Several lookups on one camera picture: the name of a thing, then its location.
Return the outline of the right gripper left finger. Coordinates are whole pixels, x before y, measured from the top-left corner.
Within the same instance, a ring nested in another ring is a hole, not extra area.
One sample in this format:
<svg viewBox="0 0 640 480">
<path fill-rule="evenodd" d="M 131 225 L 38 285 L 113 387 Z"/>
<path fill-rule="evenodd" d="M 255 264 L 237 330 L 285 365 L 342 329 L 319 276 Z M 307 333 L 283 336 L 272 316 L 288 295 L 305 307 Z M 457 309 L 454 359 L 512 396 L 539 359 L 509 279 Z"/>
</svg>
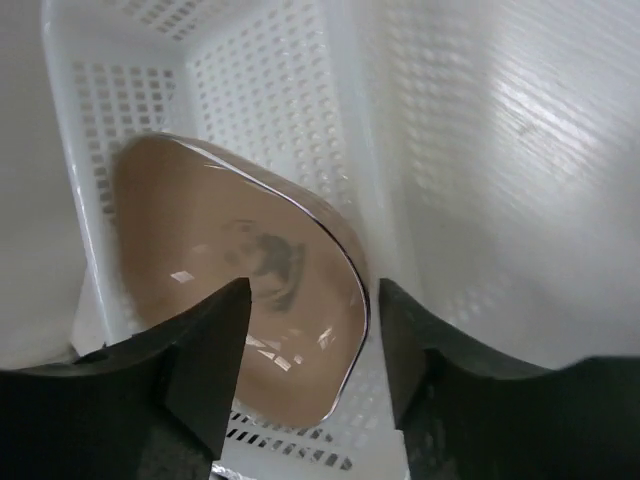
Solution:
<svg viewBox="0 0 640 480">
<path fill-rule="evenodd" d="M 70 363 L 1 374 L 5 479 L 206 479 L 222 453 L 250 317 L 236 279 Z"/>
</svg>

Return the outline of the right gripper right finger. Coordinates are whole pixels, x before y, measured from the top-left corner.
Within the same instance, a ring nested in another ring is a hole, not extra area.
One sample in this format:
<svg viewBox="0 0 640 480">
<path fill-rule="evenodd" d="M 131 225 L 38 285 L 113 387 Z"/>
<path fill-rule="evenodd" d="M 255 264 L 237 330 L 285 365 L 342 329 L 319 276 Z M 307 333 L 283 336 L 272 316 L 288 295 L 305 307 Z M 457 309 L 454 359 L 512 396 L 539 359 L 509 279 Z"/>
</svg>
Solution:
<svg viewBox="0 0 640 480">
<path fill-rule="evenodd" d="M 396 282 L 378 289 L 394 423 L 414 479 L 635 479 L 639 361 L 546 369 L 474 339 Z"/>
</svg>

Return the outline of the white plastic bin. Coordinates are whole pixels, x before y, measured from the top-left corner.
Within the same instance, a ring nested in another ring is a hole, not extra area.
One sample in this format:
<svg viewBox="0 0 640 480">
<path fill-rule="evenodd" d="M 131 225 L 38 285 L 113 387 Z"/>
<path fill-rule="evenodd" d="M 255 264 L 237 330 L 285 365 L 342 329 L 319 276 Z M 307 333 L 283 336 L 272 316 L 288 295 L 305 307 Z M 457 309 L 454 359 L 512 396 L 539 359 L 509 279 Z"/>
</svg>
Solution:
<svg viewBox="0 0 640 480">
<path fill-rule="evenodd" d="M 369 215 L 372 169 L 348 112 L 336 1 L 47 1 L 46 62 L 87 273 L 71 341 L 80 354 L 139 324 L 113 245 L 112 157 L 166 132 L 223 146 Z"/>
</svg>

